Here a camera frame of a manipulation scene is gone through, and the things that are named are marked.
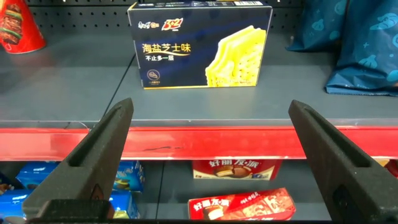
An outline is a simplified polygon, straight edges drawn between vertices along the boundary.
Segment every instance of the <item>cardboard box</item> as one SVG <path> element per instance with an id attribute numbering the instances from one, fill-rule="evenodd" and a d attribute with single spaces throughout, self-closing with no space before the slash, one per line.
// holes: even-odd
<path id="1" fill-rule="evenodd" d="M 290 220 L 296 211 L 285 188 L 188 201 L 192 220 Z"/>
<path id="2" fill-rule="evenodd" d="M 26 215 L 22 203 L 33 190 L 8 190 L 0 196 L 0 219 L 8 223 L 24 223 Z M 112 192 L 109 201 L 114 208 L 113 218 L 139 218 L 137 205 L 129 191 Z"/>
<path id="3" fill-rule="evenodd" d="M 280 159 L 215 159 L 192 161 L 193 178 L 272 180 Z"/>
<path id="4" fill-rule="evenodd" d="M 28 162 L 17 175 L 26 189 L 35 189 L 58 166 L 58 162 Z M 139 161 L 120 161 L 114 190 L 144 190 L 144 168 Z"/>
<path id="5" fill-rule="evenodd" d="M 144 89 L 257 85 L 266 3 L 135 3 L 127 12 Z"/>

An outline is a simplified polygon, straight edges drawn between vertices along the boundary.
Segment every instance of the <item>chocolate pie box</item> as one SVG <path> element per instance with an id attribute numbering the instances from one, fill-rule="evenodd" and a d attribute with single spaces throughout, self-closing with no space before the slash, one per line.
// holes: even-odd
<path id="1" fill-rule="evenodd" d="M 272 180 L 281 159 L 213 159 L 192 161 L 193 178 Z"/>
<path id="2" fill-rule="evenodd" d="M 192 220 L 290 220 L 295 211 L 285 188 L 188 201 Z"/>

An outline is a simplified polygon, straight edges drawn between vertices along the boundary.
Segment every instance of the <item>cookie image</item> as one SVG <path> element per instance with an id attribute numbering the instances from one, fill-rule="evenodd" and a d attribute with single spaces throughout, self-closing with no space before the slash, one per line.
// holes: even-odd
<path id="1" fill-rule="evenodd" d="M 37 186 L 39 186 L 39 185 L 37 185 L 37 184 L 28 184 L 26 187 L 27 187 L 28 189 L 33 190 L 33 189 L 36 189 Z"/>
<path id="2" fill-rule="evenodd" d="M 117 184 L 116 188 L 120 189 L 120 190 L 129 190 L 130 189 L 130 185 L 129 184 Z"/>
<path id="3" fill-rule="evenodd" d="M 203 209 L 205 220 L 215 220 L 223 215 L 224 211 L 221 205 L 212 205 Z"/>
<path id="4" fill-rule="evenodd" d="M 221 39 L 205 69 L 209 87 L 254 86 L 261 66 L 266 31 L 249 26 Z"/>
<path id="5" fill-rule="evenodd" d="M 229 177 L 233 175 L 233 166 L 222 166 L 214 170 L 214 175 L 217 177 Z"/>
<path id="6" fill-rule="evenodd" d="M 235 167 L 233 170 L 233 178 L 245 178 L 252 175 L 251 169 L 244 166 L 244 167 Z"/>
<path id="7" fill-rule="evenodd" d="M 22 39 L 21 9 L 16 4 L 6 7 L 6 13 L 0 20 L 0 38 L 8 44 L 17 45 Z"/>

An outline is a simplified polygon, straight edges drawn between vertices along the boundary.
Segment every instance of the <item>brand logo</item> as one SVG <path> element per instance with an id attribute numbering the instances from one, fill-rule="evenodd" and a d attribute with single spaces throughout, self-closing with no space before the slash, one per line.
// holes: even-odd
<path id="1" fill-rule="evenodd" d="M 41 167 L 41 168 L 35 168 L 35 169 L 33 169 L 33 171 L 43 171 L 43 170 L 45 170 L 45 167 Z"/>
<path id="2" fill-rule="evenodd" d="M 163 26 L 162 26 L 162 30 L 172 30 L 172 31 L 178 31 L 178 28 L 181 27 L 181 24 L 183 22 L 184 18 L 180 18 L 180 19 L 167 19 Z"/>
<path id="3" fill-rule="evenodd" d="M 138 23 L 138 28 L 140 28 L 140 29 L 149 29 L 149 28 L 158 28 L 158 27 L 159 27 L 159 24 L 156 22 L 143 23 L 143 22 L 139 21 L 139 23 Z"/>
<path id="4" fill-rule="evenodd" d="M 20 200 L 20 199 L 24 199 L 26 197 L 27 197 L 27 195 L 22 195 L 22 196 L 18 196 L 18 197 L 13 197 L 12 199 L 13 200 Z"/>
<path id="5" fill-rule="evenodd" d="M 160 78 L 160 73 L 157 70 L 152 69 L 147 72 L 147 77 L 152 81 L 156 81 Z"/>

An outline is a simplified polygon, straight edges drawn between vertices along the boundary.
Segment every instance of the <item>red snack package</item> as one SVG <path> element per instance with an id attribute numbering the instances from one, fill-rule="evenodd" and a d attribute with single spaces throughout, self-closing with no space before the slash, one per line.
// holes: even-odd
<path id="1" fill-rule="evenodd" d="M 4 0 L 0 7 L 0 39 L 6 52 L 22 54 L 45 46 L 24 0 Z"/>
<path id="2" fill-rule="evenodd" d="M 215 159 L 192 161 L 193 178 L 272 180 L 280 159 Z"/>
<path id="3" fill-rule="evenodd" d="M 192 220 L 290 220 L 296 211 L 285 188 L 188 201 Z"/>
<path id="4" fill-rule="evenodd" d="M 398 160 L 391 159 L 385 166 L 388 171 L 394 176 L 398 178 Z"/>

